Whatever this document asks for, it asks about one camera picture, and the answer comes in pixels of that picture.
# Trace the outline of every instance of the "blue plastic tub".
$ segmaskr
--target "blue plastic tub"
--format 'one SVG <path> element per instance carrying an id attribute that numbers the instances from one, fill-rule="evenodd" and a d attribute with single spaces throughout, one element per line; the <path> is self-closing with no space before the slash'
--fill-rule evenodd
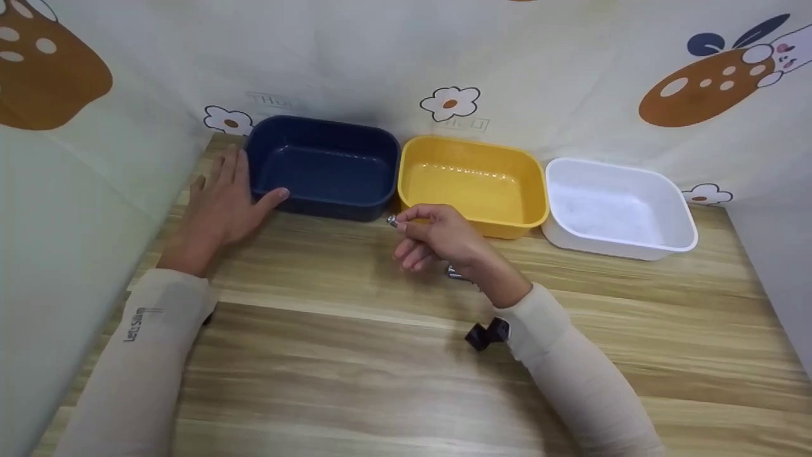
<path id="1" fill-rule="evenodd" d="M 245 142 L 251 192 L 287 187 L 281 211 L 375 220 L 395 193 L 400 145 L 386 130 L 279 115 Z"/>

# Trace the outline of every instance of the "wooden table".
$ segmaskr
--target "wooden table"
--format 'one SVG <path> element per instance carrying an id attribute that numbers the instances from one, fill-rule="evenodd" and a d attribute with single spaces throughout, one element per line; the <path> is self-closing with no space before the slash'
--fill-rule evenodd
<path id="1" fill-rule="evenodd" d="M 215 135 L 198 164 L 228 142 Z M 136 277 L 188 201 L 172 207 Z M 642 397 L 669 455 L 812 455 L 812 386 L 724 210 L 692 208 L 698 247 L 647 263 L 560 250 L 539 230 L 493 243 L 551 290 Z M 175 455 L 572 455 L 504 345 L 463 336 L 476 288 L 402 273 L 399 235 L 278 213 L 212 278 L 221 302 L 184 378 Z M 49 455 L 116 313 L 35 455 Z"/>

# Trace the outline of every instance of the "hand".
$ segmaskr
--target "hand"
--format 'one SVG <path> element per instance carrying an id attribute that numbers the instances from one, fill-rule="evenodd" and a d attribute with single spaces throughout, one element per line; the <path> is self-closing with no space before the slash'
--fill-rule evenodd
<path id="1" fill-rule="evenodd" d="M 413 222 L 428 220 L 428 224 Z M 511 307 L 533 286 L 471 224 L 448 205 L 416 205 L 395 221 L 406 239 L 395 248 L 404 270 L 419 272 L 447 260 L 465 279 L 479 285 L 496 307 Z"/>
<path id="2" fill-rule="evenodd" d="M 254 204 L 248 184 L 248 157 L 230 145 L 212 162 L 209 179 L 198 176 L 189 188 L 189 204 L 177 232 L 163 251 L 158 268 L 203 277 L 217 253 L 247 237 L 285 201 L 290 192 L 271 190 Z"/>

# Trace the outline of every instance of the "beige arm sleeve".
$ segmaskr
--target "beige arm sleeve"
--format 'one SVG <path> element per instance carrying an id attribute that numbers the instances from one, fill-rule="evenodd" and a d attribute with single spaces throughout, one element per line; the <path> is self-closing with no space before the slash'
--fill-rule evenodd
<path id="1" fill-rule="evenodd" d="M 127 300 L 54 455 L 166 455 L 186 356 L 216 304 L 205 279 L 148 271 Z"/>
<path id="2" fill-rule="evenodd" d="M 514 307 L 507 344 L 588 455 L 665 455 L 640 399 L 604 353 L 576 330 L 544 287 Z"/>

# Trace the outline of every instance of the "person's left hand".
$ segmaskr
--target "person's left hand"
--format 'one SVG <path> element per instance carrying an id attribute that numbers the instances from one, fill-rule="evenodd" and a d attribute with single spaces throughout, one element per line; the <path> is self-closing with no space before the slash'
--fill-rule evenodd
<path id="1" fill-rule="evenodd" d="M 271 190 L 256 204 L 248 184 L 248 157 L 230 145 L 212 162 L 206 180 L 198 176 L 178 231 L 169 240 L 157 268 L 203 277 L 217 253 L 247 237 L 270 212 L 290 196 L 283 188 Z"/>

